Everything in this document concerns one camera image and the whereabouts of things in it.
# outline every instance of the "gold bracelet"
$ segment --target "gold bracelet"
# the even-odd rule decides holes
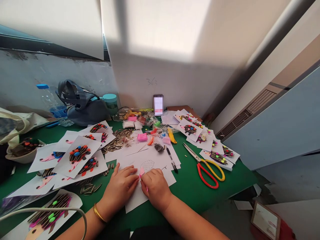
[[[98,210],[97,210],[97,203],[95,203],[95,204],[93,205],[93,211],[94,211],[94,213],[96,214],[97,218],[99,218],[100,221],[102,221],[103,223],[107,223],[107,222],[103,219],[103,217],[101,217],[100,213],[98,212]]]

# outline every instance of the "finger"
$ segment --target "finger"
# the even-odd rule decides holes
[[[122,172],[121,175],[124,177],[128,177],[132,173],[137,172],[137,170],[138,170],[137,168],[129,168],[129,169],[125,170],[124,172]]]
[[[133,165],[125,167],[124,169],[121,169],[120,172],[124,172],[125,170],[129,169],[129,168],[133,168]]]
[[[120,163],[117,163],[116,167],[113,170],[113,174],[111,175],[111,177],[113,177],[113,176],[118,174],[119,167],[120,167]]]
[[[157,168],[156,170],[157,170],[158,173],[160,173],[163,176],[163,172],[161,171],[160,168]]]
[[[142,192],[144,193],[144,195],[147,196],[147,198],[149,198],[149,192],[147,192],[147,186],[145,185],[145,183],[143,181],[140,181],[140,182],[141,182]]]
[[[150,170],[150,172],[152,172],[154,175],[158,175],[159,174],[159,172],[157,170],[155,170],[154,168],[152,168]]]
[[[152,173],[145,173],[142,175],[141,180],[145,183],[145,185],[150,186],[152,184],[152,179],[150,177],[150,174]]]
[[[139,179],[138,175],[130,175],[126,177],[127,186],[130,187],[137,179]]]
[[[128,190],[128,193],[129,195],[131,196],[134,192],[134,190],[136,189],[137,185],[138,185],[138,182],[139,182],[139,178],[137,178],[133,184],[129,187],[129,190]]]

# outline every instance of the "cable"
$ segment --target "cable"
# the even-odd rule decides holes
[[[16,214],[19,214],[19,213],[24,213],[24,212],[47,212],[47,211],[52,211],[52,210],[55,210],[55,211],[66,211],[66,210],[71,210],[71,211],[77,211],[79,212],[82,216],[83,216],[83,219],[84,219],[84,234],[83,234],[83,237],[82,237],[82,240],[84,240],[85,236],[86,236],[86,233],[87,233],[87,218],[86,218],[86,215],[84,213],[84,211],[82,211],[80,208],[73,208],[73,207],[67,207],[67,208],[25,208],[25,209],[20,209],[20,210],[17,210],[17,211],[14,211],[12,213],[8,213],[7,215],[3,216],[0,218],[0,222],[13,216],[13,215],[16,215]]]

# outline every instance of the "gray bag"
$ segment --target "gray bag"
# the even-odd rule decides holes
[[[79,126],[96,124],[106,120],[109,115],[104,100],[79,87],[74,81],[60,81],[57,94],[62,102],[72,104],[67,104],[68,118]]]

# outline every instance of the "red scissor handle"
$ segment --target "red scissor handle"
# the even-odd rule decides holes
[[[217,180],[216,180],[203,166],[201,166],[200,163],[197,164],[197,167],[198,167],[198,173],[199,173],[199,176],[200,176],[201,180],[202,180],[209,188],[217,189],[217,188],[219,187],[219,183],[217,182]],[[214,182],[216,183],[215,186],[211,186],[209,183],[206,182],[206,180],[204,180],[200,168],[201,168],[206,174],[208,174],[209,177],[212,178],[212,180],[214,180]]]

